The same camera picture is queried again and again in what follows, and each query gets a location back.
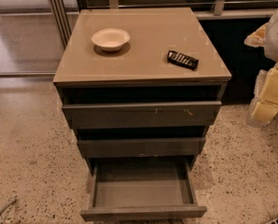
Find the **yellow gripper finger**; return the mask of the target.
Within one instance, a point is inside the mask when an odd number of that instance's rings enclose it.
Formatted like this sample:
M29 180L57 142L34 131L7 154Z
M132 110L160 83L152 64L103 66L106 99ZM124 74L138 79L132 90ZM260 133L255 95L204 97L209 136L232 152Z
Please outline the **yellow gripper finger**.
M268 24L265 23L257 28L251 35L249 35L245 40L244 44L249 47L258 48L265 45L266 29Z
M250 122L269 124L278 113L278 63L269 71L260 70L250 104Z

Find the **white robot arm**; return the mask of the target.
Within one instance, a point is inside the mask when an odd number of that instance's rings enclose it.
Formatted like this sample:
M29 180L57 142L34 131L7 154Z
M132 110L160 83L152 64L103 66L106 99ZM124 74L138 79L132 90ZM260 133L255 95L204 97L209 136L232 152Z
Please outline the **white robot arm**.
M263 127L278 113L278 9L267 23L244 40L244 44L253 48L262 47L264 55L275 62L269 71L259 71L247 116L250 126Z

